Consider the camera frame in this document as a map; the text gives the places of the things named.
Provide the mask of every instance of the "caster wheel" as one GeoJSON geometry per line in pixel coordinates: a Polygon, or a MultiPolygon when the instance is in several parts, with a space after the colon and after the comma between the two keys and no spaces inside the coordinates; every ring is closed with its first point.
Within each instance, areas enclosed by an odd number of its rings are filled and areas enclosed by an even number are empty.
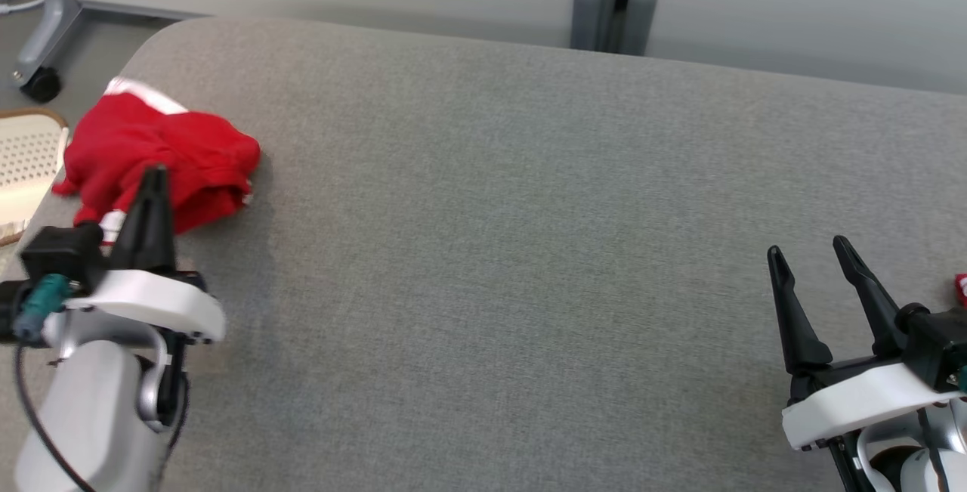
{"type": "Polygon", "coordinates": [[[921,447],[891,447],[887,448],[880,454],[873,457],[870,460],[870,465],[873,466],[874,470],[881,472],[883,477],[890,481],[890,484],[894,485],[894,490],[901,489],[901,471],[904,470],[904,462],[907,458],[919,452],[921,447]]]}
{"type": "Polygon", "coordinates": [[[37,69],[34,76],[31,76],[25,85],[20,86],[20,91],[27,97],[38,103],[47,103],[60,93],[60,77],[57,70],[50,67],[37,69]]]}

